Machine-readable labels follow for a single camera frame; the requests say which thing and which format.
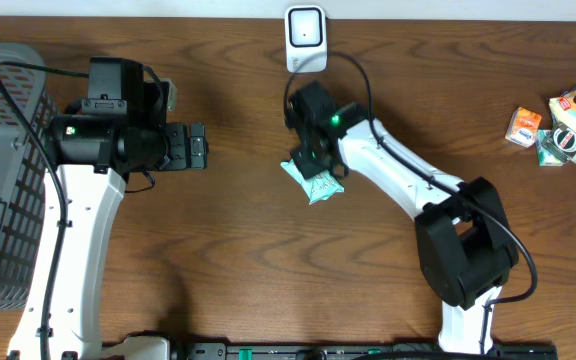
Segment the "green Zappy wipes pack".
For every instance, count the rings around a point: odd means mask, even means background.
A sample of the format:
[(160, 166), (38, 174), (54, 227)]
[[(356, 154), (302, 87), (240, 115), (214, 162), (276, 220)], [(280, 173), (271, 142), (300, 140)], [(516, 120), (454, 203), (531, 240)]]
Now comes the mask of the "green Zappy wipes pack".
[(305, 179), (293, 160), (282, 162), (281, 167), (302, 187), (310, 205), (345, 192), (344, 187), (327, 172), (321, 172), (313, 178)]

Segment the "small orange tissue pack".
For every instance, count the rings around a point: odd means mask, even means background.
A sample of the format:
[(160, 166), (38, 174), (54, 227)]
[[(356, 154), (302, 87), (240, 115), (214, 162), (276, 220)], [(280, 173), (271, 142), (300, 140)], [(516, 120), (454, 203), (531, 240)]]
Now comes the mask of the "small orange tissue pack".
[(542, 116), (523, 107), (518, 107), (512, 114), (505, 139), (524, 148), (536, 142), (537, 131)]

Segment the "small teal tissue pack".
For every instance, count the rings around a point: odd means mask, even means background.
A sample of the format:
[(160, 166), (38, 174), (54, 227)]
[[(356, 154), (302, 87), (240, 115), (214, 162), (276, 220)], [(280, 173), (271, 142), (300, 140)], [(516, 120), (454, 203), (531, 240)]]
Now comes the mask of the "small teal tissue pack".
[(553, 153), (551, 153), (545, 146), (545, 140), (550, 134), (550, 130), (539, 129), (536, 135), (535, 148), (538, 158), (538, 163), (541, 167), (560, 167), (564, 162), (559, 160)]

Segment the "red white tape roll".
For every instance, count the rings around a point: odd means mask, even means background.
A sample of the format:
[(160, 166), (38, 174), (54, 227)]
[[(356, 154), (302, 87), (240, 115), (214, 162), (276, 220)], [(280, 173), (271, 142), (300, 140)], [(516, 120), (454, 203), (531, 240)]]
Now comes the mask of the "red white tape roll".
[(576, 155), (576, 132), (559, 122), (547, 135), (543, 146), (556, 159), (566, 163)]

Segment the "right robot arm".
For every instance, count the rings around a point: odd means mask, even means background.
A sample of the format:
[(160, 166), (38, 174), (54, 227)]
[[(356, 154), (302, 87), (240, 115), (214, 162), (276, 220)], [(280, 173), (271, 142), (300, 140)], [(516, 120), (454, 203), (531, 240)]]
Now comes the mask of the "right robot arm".
[(370, 109), (338, 105), (317, 81), (285, 93), (283, 106), (285, 124), (300, 141), (291, 155), (304, 178), (338, 166), (357, 172), (413, 220), (421, 272), (442, 301), (440, 348), (489, 353), (494, 307), (519, 260), (496, 188), (432, 166)]

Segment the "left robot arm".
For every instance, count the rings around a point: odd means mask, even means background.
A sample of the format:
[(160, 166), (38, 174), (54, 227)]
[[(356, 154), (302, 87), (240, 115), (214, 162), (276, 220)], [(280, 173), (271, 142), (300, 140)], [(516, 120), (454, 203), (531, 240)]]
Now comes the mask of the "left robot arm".
[(202, 170), (201, 123), (170, 123), (176, 88), (151, 67), (93, 57), (86, 96), (28, 132), (46, 164), (44, 220), (10, 359), (179, 359), (175, 341), (153, 331), (104, 345), (100, 328), (108, 243), (133, 173)]

